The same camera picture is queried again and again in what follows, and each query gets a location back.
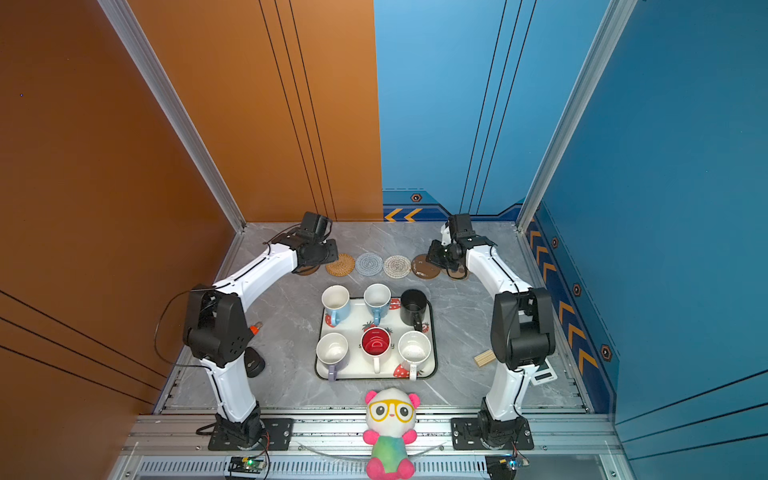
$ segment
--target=strawberry print tray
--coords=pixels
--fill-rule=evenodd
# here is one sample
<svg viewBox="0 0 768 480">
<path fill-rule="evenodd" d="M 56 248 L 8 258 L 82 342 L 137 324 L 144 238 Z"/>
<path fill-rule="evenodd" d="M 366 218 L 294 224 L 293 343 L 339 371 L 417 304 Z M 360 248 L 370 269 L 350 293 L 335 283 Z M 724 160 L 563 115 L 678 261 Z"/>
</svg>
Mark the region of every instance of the strawberry print tray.
<svg viewBox="0 0 768 480">
<path fill-rule="evenodd" d="M 397 351 L 397 342 L 400 341 L 400 337 L 403 333 L 412 331 L 413 327 L 404 324 L 400 319 L 400 298 L 392 298 L 392 302 L 389 305 L 389 312 L 384 315 L 381 322 L 379 322 L 379 326 L 389 332 L 392 339 L 389 358 L 382 362 L 381 373 L 373 372 L 373 364 L 366 358 L 366 354 L 363 352 L 362 346 L 360 345 L 363 333 L 373 326 L 373 315 L 371 315 L 365 300 L 362 298 L 351 298 L 349 299 L 349 303 L 352 307 L 349 311 L 349 316 L 342 320 L 339 325 L 335 327 L 330 325 L 330 315 L 328 315 L 325 309 L 323 309 L 323 317 L 321 319 L 322 325 L 320 327 L 318 341 L 328 333 L 337 332 L 344 335 L 346 341 L 349 343 L 349 351 L 347 353 L 349 363 L 339 371 L 337 379 L 402 379 L 409 382 L 408 370 L 402 368 L 400 365 L 403 362 L 403 359 Z M 432 304 L 427 302 L 427 307 L 422 321 L 422 331 L 432 342 L 432 352 L 429 354 L 429 358 L 424 365 L 422 365 L 422 368 L 418 371 L 417 379 L 428 379 L 435 374 L 435 371 L 437 371 L 437 353 L 435 351 Z M 315 373 L 317 373 L 318 377 L 321 379 L 328 379 L 328 367 L 320 362 L 317 357 L 315 357 Z"/>
</svg>

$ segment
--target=plush toy head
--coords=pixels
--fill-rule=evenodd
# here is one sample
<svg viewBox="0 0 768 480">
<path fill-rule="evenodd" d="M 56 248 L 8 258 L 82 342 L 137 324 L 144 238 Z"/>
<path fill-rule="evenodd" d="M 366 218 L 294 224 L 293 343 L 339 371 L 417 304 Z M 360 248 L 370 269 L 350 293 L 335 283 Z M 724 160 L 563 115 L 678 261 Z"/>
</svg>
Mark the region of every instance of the plush toy head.
<svg viewBox="0 0 768 480">
<path fill-rule="evenodd" d="M 415 410 L 421 404 L 415 393 L 406 395 L 398 389 L 374 391 L 366 395 L 368 428 L 388 437 L 402 437 L 416 424 Z"/>
</svg>

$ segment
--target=mug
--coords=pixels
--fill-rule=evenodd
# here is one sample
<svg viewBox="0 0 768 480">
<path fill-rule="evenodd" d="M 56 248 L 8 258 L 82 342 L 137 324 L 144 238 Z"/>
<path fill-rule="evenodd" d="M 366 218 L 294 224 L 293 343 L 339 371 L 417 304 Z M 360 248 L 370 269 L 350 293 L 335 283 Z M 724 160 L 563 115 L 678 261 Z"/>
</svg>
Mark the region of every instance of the mug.
<svg viewBox="0 0 768 480">
<path fill-rule="evenodd" d="M 339 325 L 349 315 L 349 290 L 341 285 L 333 285 L 323 292 L 323 306 L 331 315 L 331 326 Z"/>
<path fill-rule="evenodd" d="M 349 343 L 341 333 L 329 333 L 317 343 L 317 359 L 328 367 L 328 380 L 333 382 L 349 363 Z"/>
<path fill-rule="evenodd" d="M 392 299 L 392 292 L 389 291 L 387 285 L 383 283 L 374 283 L 366 288 L 366 292 L 362 295 L 362 298 L 366 301 L 368 310 L 373 315 L 373 324 L 379 326 L 382 315 L 386 315 L 389 310 L 389 301 Z"/>
<path fill-rule="evenodd" d="M 426 309 L 427 296 L 421 290 L 406 290 L 400 296 L 400 319 L 417 332 L 422 331 Z"/>
<path fill-rule="evenodd" d="M 383 328 L 373 326 L 363 333 L 360 347 L 366 358 L 373 362 L 373 372 L 381 373 L 381 364 L 389 358 L 392 349 L 389 333 Z"/>
<path fill-rule="evenodd" d="M 429 337 L 421 332 L 406 332 L 397 342 L 397 351 L 405 362 L 402 367 L 410 371 L 409 378 L 416 380 L 416 372 L 432 353 L 432 343 Z"/>
</svg>

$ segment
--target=black mug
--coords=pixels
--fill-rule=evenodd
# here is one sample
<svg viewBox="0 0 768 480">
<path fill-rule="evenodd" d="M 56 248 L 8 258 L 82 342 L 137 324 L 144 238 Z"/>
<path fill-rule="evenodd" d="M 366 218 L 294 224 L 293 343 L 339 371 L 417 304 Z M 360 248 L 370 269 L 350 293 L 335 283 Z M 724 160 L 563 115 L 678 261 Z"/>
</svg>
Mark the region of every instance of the black mug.
<svg viewBox="0 0 768 480">
<path fill-rule="evenodd" d="M 400 319 L 417 332 L 422 331 L 427 296 L 421 290 L 406 290 L 400 296 Z"/>
</svg>

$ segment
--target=plush toy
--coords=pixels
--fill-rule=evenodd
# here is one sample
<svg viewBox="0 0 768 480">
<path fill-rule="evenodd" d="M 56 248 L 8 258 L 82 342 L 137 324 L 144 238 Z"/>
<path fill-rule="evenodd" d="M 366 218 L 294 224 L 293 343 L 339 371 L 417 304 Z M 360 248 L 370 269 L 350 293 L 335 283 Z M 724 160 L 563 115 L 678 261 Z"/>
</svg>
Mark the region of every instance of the plush toy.
<svg viewBox="0 0 768 480">
<path fill-rule="evenodd" d="M 366 473 L 371 480 L 411 478 L 415 468 L 406 453 L 406 445 L 416 441 L 415 410 L 421 404 L 415 393 L 406 395 L 398 389 L 368 392 L 366 395 L 368 430 L 362 440 L 373 445 Z"/>
</svg>

